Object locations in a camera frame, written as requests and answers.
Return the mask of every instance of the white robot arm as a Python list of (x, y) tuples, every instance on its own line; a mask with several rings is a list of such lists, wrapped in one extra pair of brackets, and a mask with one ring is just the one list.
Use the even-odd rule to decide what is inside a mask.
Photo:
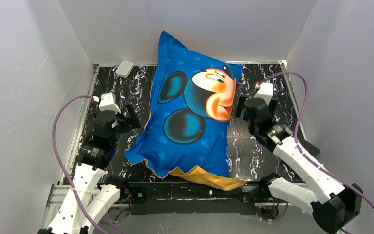
[(69, 188), (62, 205), (47, 228), (38, 234), (91, 234), (94, 225), (84, 216), (79, 207), (74, 190), (90, 218), (98, 223), (108, 209), (125, 193), (126, 180), (110, 176), (105, 180), (100, 193), (90, 202), (94, 189), (105, 174), (105, 170), (115, 155), (115, 149), (122, 133), (139, 128), (140, 122), (135, 111), (127, 105), (130, 118), (125, 118), (116, 104), (115, 94), (101, 96), (98, 105), (100, 112), (94, 114), (94, 129), (91, 137), (86, 139), (79, 150), (78, 163), (75, 168), (73, 183)]
[[(260, 180), (259, 195), (287, 201), (312, 215), (327, 233), (336, 233), (359, 214), (362, 198), (321, 171), (321, 168), (325, 169), (323, 164), (302, 145), (295, 143), (293, 132), (287, 126), (276, 123), (274, 110), (277, 101), (273, 99), (273, 84), (262, 83), (256, 89), (253, 98), (239, 99), (236, 117), (245, 109), (244, 119), (249, 123), (249, 132), (309, 186), (306, 189), (277, 174), (270, 174)], [(362, 191), (356, 184), (352, 186)]]

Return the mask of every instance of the blue pillowcase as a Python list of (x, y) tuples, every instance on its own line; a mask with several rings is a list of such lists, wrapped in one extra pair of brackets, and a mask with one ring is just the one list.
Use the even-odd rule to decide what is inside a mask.
[(177, 167), (228, 177), (227, 128), (242, 66), (188, 50), (163, 31), (150, 96), (151, 117), (135, 145), (131, 164), (147, 161), (164, 178)]

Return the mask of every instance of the white panel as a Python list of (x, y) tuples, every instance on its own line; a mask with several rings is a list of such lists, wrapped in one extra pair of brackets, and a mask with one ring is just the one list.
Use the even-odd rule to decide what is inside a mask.
[[(329, 171), (356, 182), (374, 201), (374, 0), (319, 0), (288, 59), (306, 77), (303, 126)], [(291, 77), (299, 106), (303, 85)], [(374, 233), (363, 201), (352, 233)]]
[(221, 60), (286, 59), (316, 0), (59, 0), (93, 63), (157, 60), (160, 32)]
[[(56, 0), (0, 0), (0, 234), (37, 233), (60, 168), (55, 114), (87, 91), (92, 64)], [(81, 102), (61, 117), (65, 159)]]

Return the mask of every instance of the black marble surface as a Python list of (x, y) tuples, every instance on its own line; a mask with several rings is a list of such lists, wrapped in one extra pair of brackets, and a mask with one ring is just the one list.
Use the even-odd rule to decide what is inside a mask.
[[(155, 66), (134, 67), (127, 78), (115, 73), (116, 67), (101, 67), (95, 83), (93, 95), (101, 96), (106, 92), (115, 92), (118, 106), (124, 107), (131, 103), (139, 115), (141, 125), (144, 127), (149, 118), (149, 99), (151, 82)], [(240, 84), (237, 86), (235, 104), (239, 96), (253, 96), (254, 84), (271, 74), (281, 71), (279, 64), (246, 64), (243, 65), (243, 74)], [(288, 125), (292, 130), (296, 124), (294, 104), (290, 98), (290, 92), (283, 77), (272, 81), (275, 88), (275, 98), (278, 99), (275, 117), (280, 124)], [(87, 137), (93, 127), (96, 105), (91, 103), (88, 117), (85, 121), (81, 142)], [(167, 176), (164, 179), (156, 178), (152, 171), (143, 163), (131, 165), (124, 157), (124, 151), (129, 149), (136, 141), (140, 129), (122, 135), (118, 152), (108, 166), (108, 175), (114, 174), (127, 178), (129, 182), (180, 182), (184, 181), (175, 176)], [(258, 181), (262, 177), (275, 172), (289, 181), (301, 181), (291, 169), (287, 168), (280, 159), (262, 147), (248, 132), (248, 125), (242, 118), (233, 118), (228, 130), (229, 144), (229, 168), (230, 177), (246, 181)]]

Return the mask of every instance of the black wire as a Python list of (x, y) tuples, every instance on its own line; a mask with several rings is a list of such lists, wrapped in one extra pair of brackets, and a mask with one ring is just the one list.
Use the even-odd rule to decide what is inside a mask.
[(252, 194), (246, 194), (246, 195), (243, 195), (243, 196), (238, 196), (238, 198), (243, 198), (243, 197), (246, 197), (246, 196), (251, 196), (251, 195), (255, 195), (256, 193), (252, 193)]
[(121, 213), (123, 213), (124, 211), (129, 211), (129, 209), (125, 208), (122, 211), (120, 211), (120, 213), (117, 215), (117, 218), (114, 220), (114, 222), (116, 222), (118, 220), (118, 218), (120, 217)]
[(269, 213), (269, 211), (267, 211), (267, 210), (264, 210), (265, 213), (263, 213), (263, 212), (261, 212), (261, 211), (259, 211), (259, 210), (257, 210), (257, 209), (256, 209), (256, 211), (259, 212), (259, 213), (262, 214), (262, 215), (269, 214), (269, 216), (268, 216), (269, 218), (271, 218), (272, 220), (275, 219), (275, 218), (274, 218), (274, 217)]

